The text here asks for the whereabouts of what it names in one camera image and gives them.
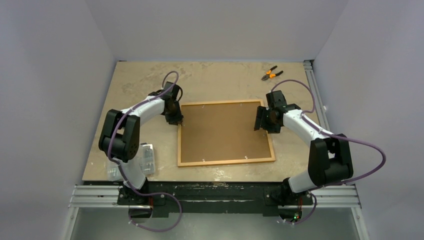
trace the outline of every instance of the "brown board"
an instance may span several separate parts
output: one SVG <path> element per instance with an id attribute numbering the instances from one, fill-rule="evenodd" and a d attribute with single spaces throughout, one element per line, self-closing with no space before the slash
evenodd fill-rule
<path id="1" fill-rule="evenodd" d="M 178 167 L 275 161 L 271 137 L 254 131 L 261 99 L 183 103 Z"/>

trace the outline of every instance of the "white wall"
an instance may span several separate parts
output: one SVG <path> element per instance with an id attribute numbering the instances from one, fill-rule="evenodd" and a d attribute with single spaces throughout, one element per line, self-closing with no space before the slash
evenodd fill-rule
<path id="1" fill-rule="evenodd" d="M 119 60 L 314 59 L 347 0 L 86 0 Z"/>
<path id="2" fill-rule="evenodd" d="M 115 60 L 84 0 L 0 3 L 0 239 L 57 240 Z"/>
<path id="3" fill-rule="evenodd" d="M 424 234 L 424 1 L 350 0 L 313 66 L 335 132 L 387 153 L 357 182 L 371 239 Z M 351 144 L 356 175 L 376 166 Z"/>

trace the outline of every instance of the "robotic arm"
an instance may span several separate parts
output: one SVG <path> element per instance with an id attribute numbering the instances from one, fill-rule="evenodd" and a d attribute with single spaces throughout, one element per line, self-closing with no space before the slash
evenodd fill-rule
<path id="1" fill-rule="evenodd" d="M 256 112 L 254 130 L 260 128 L 270 134 L 280 133 L 287 127 L 296 133 L 309 146 L 309 163 L 306 171 L 283 180 L 281 191 L 271 197 L 281 202 L 290 202 L 312 190 L 327 184 L 349 179 L 354 174 L 349 143 L 321 134 L 319 125 L 304 116 L 320 131 L 312 128 L 302 119 L 302 110 L 296 104 L 287 104 L 283 93 L 272 91 L 266 95 L 268 107 L 259 106 Z"/>
<path id="2" fill-rule="evenodd" d="M 148 102 L 137 108 L 132 106 L 122 110 L 109 110 L 104 120 L 98 147 L 108 155 L 109 144 L 118 121 L 124 113 L 131 109 L 133 110 L 125 117 L 119 128 L 124 128 L 123 134 L 117 133 L 113 140 L 111 156 L 114 161 L 120 164 L 128 181 L 138 190 L 144 185 L 146 176 L 143 174 L 140 166 L 137 166 L 136 161 L 131 161 L 131 159 L 136 156 L 139 150 L 140 126 L 156 115 L 164 115 L 166 122 L 170 125 L 178 125 L 183 122 L 184 116 L 181 114 L 180 104 L 177 100 L 179 91 L 182 94 L 180 86 L 175 84 L 172 89 L 160 98 L 153 99 L 155 96 L 172 87 L 172 84 L 172 82 L 166 82 L 163 89 L 150 93 L 145 99 Z"/>

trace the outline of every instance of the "beige table surface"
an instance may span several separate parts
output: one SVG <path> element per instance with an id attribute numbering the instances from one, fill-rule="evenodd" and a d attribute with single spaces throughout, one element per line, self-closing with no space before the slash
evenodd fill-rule
<path id="1" fill-rule="evenodd" d="M 262 81 L 261 77 L 274 65 L 275 73 L 284 73 Z M 300 62 L 118 62 L 110 83 L 101 117 L 88 156 L 83 181 L 107 181 L 107 157 L 98 148 L 106 113 L 121 110 L 159 90 L 169 71 L 179 72 L 178 85 L 183 89 L 180 103 L 263 99 L 279 81 L 296 79 L 308 84 Z M 173 82 L 175 75 L 168 80 Z M 278 87 L 287 103 L 302 109 L 312 108 L 308 91 L 298 83 L 288 82 Z M 317 115 L 308 116 L 318 123 Z M 153 181 L 282 181 L 307 169 L 309 148 L 289 129 L 272 134 L 275 162 L 222 166 L 177 167 L 177 126 L 168 125 L 158 115 L 140 128 L 140 142 L 153 144 L 156 172 L 148 176 Z"/>

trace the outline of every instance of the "pliers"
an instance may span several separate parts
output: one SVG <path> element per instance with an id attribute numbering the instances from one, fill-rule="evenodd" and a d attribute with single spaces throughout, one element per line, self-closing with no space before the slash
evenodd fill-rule
<path id="1" fill-rule="evenodd" d="M 265 80 L 267 80 L 267 79 L 272 79 L 273 77 L 277 77 L 277 76 L 280 76 L 284 71 L 280 71 L 279 73 L 276 73 L 276 74 L 271 74 L 271 72 L 274 70 L 274 69 L 276 69 L 277 68 L 277 66 L 273 66 L 273 67 L 271 67 L 271 69 L 269 70 L 269 71 L 267 71 L 266 72 L 266 75 L 265 76 L 263 76 L 261 79 L 262 79 L 262 81 L 265 81 Z"/>

